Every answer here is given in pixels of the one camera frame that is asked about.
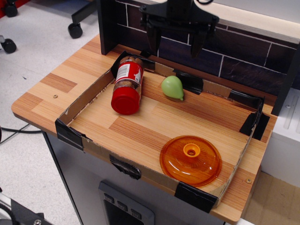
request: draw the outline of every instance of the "spice jar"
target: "spice jar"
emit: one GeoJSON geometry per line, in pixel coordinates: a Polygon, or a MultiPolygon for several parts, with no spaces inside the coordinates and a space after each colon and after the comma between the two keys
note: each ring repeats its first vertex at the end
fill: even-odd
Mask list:
{"type": "Polygon", "coordinates": [[[112,94],[112,108],[119,114],[131,115],[140,107],[143,61],[127,56],[120,61],[112,94]]]}

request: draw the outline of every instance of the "brick backsplash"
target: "brick backsplash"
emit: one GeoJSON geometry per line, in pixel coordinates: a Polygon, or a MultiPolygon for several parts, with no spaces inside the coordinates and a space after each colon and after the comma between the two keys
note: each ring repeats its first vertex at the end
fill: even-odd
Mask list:
{"type": "MultiPolygon", "coordinates": [[[[120,44],[278,95],[297,44],[218,24],[215,36],[205,42],[195,59],[190,54],[191,37],[184,33],[163,31],[159,51],[153,52],[140,26],[141,5],[133,0],[117,1],[120,44]]],[[[300,90],[300,69],[292,87],[300,90]]]]}

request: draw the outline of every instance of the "wooden floor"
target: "wooden floor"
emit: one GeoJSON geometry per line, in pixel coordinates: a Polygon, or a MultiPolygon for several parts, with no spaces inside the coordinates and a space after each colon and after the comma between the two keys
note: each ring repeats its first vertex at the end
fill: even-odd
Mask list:
{"type": "Polygon", "coordinates": [[[244,219],[255,225],[300,225],[300,188],[261,172],[244,219]]]}

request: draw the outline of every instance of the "orange lid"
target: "orange lid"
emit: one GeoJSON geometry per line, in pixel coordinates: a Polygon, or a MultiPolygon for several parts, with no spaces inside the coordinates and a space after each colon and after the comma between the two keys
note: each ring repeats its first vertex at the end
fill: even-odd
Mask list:
{"type": "Polygon", "coordinates": [[[168,141],[159,161],[166,175],[194,187],[211,183],[222,168],[215,146],[196,136],[179,136],[168,141]]]}

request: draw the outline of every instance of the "cable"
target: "cable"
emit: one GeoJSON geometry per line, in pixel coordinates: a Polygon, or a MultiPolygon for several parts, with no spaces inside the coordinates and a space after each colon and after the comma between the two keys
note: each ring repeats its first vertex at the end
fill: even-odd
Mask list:
{"type": "Polygon", "coordinates": [[[15,129],[9,129],[5,127],[1,127],[2,130],[8,131],[8,132],[16,132],[16,133],[22,133],[22,134],[39,134],[42,131],[41,130],[15,130],[15,129]]]}
{"type": "Polygon", "coordinates": [[[208,5],[208,4],[212,3],[214,0],[209,0],[207,2],[201,2],[199,0],[196,0],[196,1],[199,2],[201,5],[208,5]]]}
{"type": "MultiPolygon", "coordinates": [[[[19,131],[23,130],[24,128],[26,128],[28,126],[29,126],[29,124],[27,124],[26,126],[22,127],[19,131]]],[[[11,136],[9,136],[8,138],[6,138],[2,142],[0,142],[0,144],[4,143],[5,141],[7,141],[9,138],[13,137],[16,134],[17,134],[17,132],[13,133],[11,136]]]]}
{"type": "Polygon", "coordinates": [[[13,212],[8,207],[6,207],[2,203],[0,203],[0,209],[3,209],[5,212],[8,213],[8,215],[11,218],[11,221],[12,221],[13,225],[17,225],[17,220],[15,219],[15,215],[13,214],[13,212]]]}

